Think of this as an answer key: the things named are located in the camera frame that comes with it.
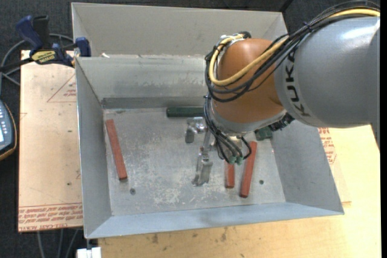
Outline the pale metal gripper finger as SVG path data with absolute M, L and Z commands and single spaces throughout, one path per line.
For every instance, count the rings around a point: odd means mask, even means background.
M 203 169 L 203 159 L 201 156 L 199 156 L 197 159 L 195 176 L 192 180 L 192 184 L 194 186 L 201 186 L 203 184 L 203 182 L 202 182 L 202 169 Z
M 201 161 L 200 184 L 205 184 L 209 182 L 212 166 L 213 162 L 210 160 Z

